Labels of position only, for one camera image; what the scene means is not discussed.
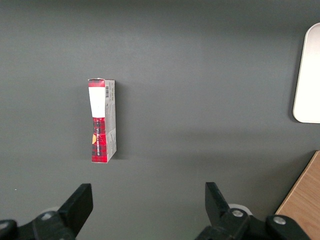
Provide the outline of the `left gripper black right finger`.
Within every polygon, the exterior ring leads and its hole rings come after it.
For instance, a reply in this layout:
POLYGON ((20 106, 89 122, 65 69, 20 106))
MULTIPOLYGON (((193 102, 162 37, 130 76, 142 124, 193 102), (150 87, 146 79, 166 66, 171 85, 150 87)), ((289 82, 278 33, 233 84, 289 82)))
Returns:
POLYGON ((264 221, 238 207, 230 207, 215 182, 205 183, 205 209, 210 225, 197 240, 309 240, 292 218, 269 215, 264 221))

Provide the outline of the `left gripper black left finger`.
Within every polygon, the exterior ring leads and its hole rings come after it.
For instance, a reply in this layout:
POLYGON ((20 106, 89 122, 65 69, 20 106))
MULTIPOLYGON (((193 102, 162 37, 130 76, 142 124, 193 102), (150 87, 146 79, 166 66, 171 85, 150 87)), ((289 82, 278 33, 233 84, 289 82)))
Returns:
POLYGON ((2 240, 75 240, 93 210, 92 185, 81 184, 58 208, 47 210, 18 226, 13 219, 0 221, 2 240))

